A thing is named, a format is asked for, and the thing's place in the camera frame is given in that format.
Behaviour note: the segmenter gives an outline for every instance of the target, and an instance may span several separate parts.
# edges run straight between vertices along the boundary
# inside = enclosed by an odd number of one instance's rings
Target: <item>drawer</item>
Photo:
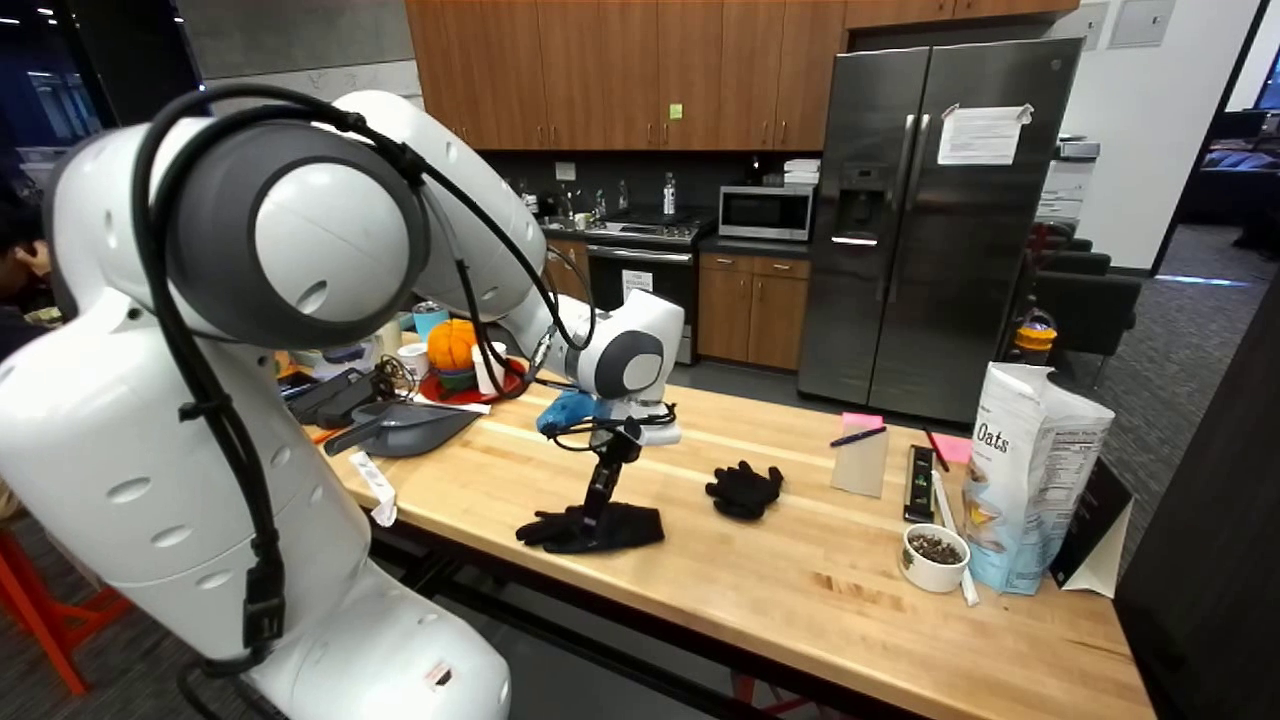
[[[706,253],[706,254],[701,254],[701,269],[706,269],[706,273],[752,273],[752,254],[715,254],[715,253]]]
[[[756,274],[797,274],[808,279],[808,259],[797,254],[752,254]]]

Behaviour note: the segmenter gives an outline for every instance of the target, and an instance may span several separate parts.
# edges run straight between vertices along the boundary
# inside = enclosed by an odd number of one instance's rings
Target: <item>sticker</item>
[[[938,163],[986,163],[1002,169],[1018,158],[1018,139],[1024,135],[1024,122],[1034,118],[1034,106],[953,106],[944,110],[944,132],[938,143]]]
[[[626,294],[651,290],[651,273],[626,269]]]

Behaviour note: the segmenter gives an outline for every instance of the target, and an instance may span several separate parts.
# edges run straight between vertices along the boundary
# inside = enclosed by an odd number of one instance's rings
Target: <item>refrigerator door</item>
[[[801,390],[864,403],[928,48],[843,50],[831,67],[823,182],[801,340]]]
[[[1076,54],[1081,38],[934,48],[874,409],[971,419],[986,364],[1003,337]],[[958,106],[1028,106],[1013,163],[964,153],[959,163],[958,154],[942,163],[944,132],[959,128]]]

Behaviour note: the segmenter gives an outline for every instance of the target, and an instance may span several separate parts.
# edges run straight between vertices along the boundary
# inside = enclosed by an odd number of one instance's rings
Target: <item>wooden table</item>
[[[670,387],[684,440],[643,447],[616,498],[665,513],[665,543],[549,554],[516,526],[536,509],[582,502],[596,456],[532,432],[553,400],[532,387],[423,461],[382,461],[399,523],[516,568],[641,608],[756,657],[920,714],[1151,714],[1109,601],[1056,590],[980,605],[916,590],[900,577],[910,442],[891,429],[886,495],[831,487],[831,417],[695,387]],[[790,484],[761,523],[733,523],[706,495],[709,472],[778,465]],[[345,456],[341,479],[368,498]]]

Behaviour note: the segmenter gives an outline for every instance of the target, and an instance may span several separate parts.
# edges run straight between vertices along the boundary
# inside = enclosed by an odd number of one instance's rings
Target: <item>marker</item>
[[[859,440],[881,437],[881,432],[886,432],[886,425],[881,425],[881,429],[852,432],[852,437],[836,437],[831,447],[859,442]]]
[[[949,465],[944,447],[938,447],[934,432],[924,432],[924,437],[928,437],[928,447],[934,447],[938,465],[942,465],[944,472],[953,472],[953,465]]]

